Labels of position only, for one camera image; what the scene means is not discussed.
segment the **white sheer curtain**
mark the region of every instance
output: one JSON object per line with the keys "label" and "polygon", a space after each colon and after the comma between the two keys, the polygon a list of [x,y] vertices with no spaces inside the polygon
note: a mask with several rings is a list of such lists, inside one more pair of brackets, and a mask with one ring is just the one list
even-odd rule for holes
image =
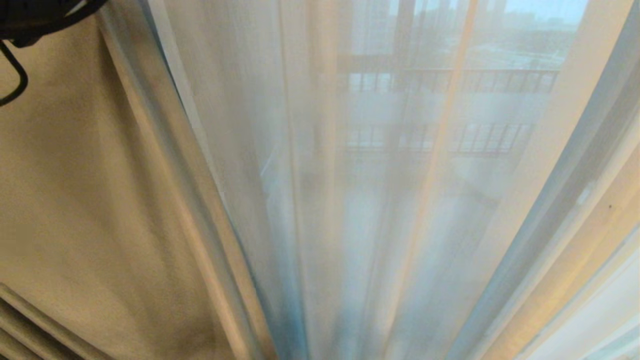
{"label": "white sheer curtain", "polygon": [[149,5],[281,359],[514,358],[637,223],[637,2]]}

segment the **sheer curtain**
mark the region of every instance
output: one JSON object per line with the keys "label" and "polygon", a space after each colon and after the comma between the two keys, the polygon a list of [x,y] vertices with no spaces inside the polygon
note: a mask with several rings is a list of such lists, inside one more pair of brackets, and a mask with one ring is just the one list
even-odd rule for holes
{"label": "sheer curtain", "polygon": [[637,223],[637,1],[149,6],[281,359],[546,359]]}

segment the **black object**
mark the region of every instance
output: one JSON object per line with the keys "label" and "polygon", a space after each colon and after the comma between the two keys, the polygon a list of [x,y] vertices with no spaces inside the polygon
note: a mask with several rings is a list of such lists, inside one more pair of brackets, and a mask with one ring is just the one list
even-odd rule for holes
{"label": "black object", "polygon": [[0,51],[20,75],[18,87],[0,98],[0,106],[18,97],[27,87],[26,71],[2,40],[15,47],[35,44],[40,37],[68,28],[95,13],[107,0],[0,0]]}

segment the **railing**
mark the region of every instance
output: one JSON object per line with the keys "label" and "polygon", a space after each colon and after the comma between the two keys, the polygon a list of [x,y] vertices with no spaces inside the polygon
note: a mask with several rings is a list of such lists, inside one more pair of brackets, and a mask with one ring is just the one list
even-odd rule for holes
{"label": "railing", "polygon": [[[445,92],[451,69],[405,69],[399,72],[350,72],[341,74],[349,92]],[[469,69],[464,70],[461,91],[479,93],[549,93],[557,70]]]}
{"label": "railing", "polygon": [[[531,124],[467,124],[454,130],[449,151],[458,156],[498,156],[509,153],[532,130]],[[349,126],[351,152],[431,152],[436,124],[357,124]]]}

